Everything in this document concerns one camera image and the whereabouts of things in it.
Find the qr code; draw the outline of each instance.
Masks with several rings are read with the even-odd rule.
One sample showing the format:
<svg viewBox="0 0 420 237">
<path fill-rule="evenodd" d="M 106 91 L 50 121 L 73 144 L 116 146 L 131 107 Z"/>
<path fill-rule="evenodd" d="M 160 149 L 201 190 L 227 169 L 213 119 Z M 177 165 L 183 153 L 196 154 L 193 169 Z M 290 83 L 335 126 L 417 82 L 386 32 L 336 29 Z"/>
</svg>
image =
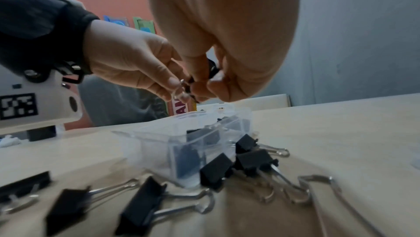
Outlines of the qr code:
<svg viewBox="0 0 420 237">
<path fill-rule="evenodd" d="M 35 93 L 0 96 L 0 120 L 38 115 Z"/>
</svg>

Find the gray fabric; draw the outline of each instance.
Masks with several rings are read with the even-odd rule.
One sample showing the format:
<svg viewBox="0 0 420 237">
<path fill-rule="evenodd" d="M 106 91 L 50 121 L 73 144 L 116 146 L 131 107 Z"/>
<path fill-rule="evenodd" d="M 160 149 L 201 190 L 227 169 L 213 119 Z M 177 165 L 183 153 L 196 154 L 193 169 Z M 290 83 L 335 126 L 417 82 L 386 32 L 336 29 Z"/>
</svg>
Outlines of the gray fabric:
<svg viewBox="0 0 420 237">
<path fill-rule="evenodd" d="M 280 71 L 258 96 L 307 105 L 420 92 L 420 0 L 301 0 Z"/>
<path fill-rule="evenodd" d="M 119 86 L 95 75 L 78 87 L 94 126 L 148 122 L 168 116 L 165 102 L 147 90 Z"/>
</svg>

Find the white device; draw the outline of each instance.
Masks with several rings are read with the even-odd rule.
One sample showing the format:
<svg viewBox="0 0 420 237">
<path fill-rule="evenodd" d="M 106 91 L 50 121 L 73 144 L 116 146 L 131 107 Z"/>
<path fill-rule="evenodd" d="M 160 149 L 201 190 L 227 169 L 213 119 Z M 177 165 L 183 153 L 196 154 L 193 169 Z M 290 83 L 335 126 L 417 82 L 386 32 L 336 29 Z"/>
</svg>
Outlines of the white device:
<svg viewBox="0 0 420 237">
<path fill-rule="evenodd" d="M 62 79 L 52 70 L 47 81 L 32 83 L 0 65 L 0 134 L 79 120 L 80 98 Z"/>
</svg>

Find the hand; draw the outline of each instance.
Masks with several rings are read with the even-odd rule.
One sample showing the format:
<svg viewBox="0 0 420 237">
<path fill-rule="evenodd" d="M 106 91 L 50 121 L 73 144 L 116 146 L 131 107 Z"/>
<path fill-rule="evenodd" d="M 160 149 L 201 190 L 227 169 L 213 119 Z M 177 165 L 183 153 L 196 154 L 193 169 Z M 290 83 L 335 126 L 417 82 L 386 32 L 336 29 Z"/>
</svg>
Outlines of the hand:
<svg viewBox="0 0 420 237">
<path fill-rule="evenodd" d="M 165 101 L 180 85 L 179 79 L 187 77 L 165 38 L 111 22 L 92 21 L 84 34 L 83 52 L 97 76 L 147 89 Z"/>
<path fill-rule="evenodd" d="M 237 101 L 261 90 L 293 39 L 299 0 L 149 0 L 155 21 L 196 81 L 194 95 Z M 206 52 L 221 71 L 208 80 Z"/>
</svg>

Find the plastic container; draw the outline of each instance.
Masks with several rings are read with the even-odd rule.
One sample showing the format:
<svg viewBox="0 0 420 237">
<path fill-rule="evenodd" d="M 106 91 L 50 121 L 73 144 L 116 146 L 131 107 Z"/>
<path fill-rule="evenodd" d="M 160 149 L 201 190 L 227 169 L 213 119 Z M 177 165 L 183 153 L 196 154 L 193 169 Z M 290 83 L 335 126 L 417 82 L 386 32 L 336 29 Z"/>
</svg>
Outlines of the plastic container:
<svg viewBox="0 0 420 237">
<path fill-rule="evenodd" d="M 200 184 L 199 171 L 205 164 L 221 153 L 235 156 L 235 143 L 252 133 L 252 113 L 223 104 L 212 111 L 152 121 L 130 132 L 113 132 L 120 136 L 130 165 L 190 188 Z"/>
</svg>

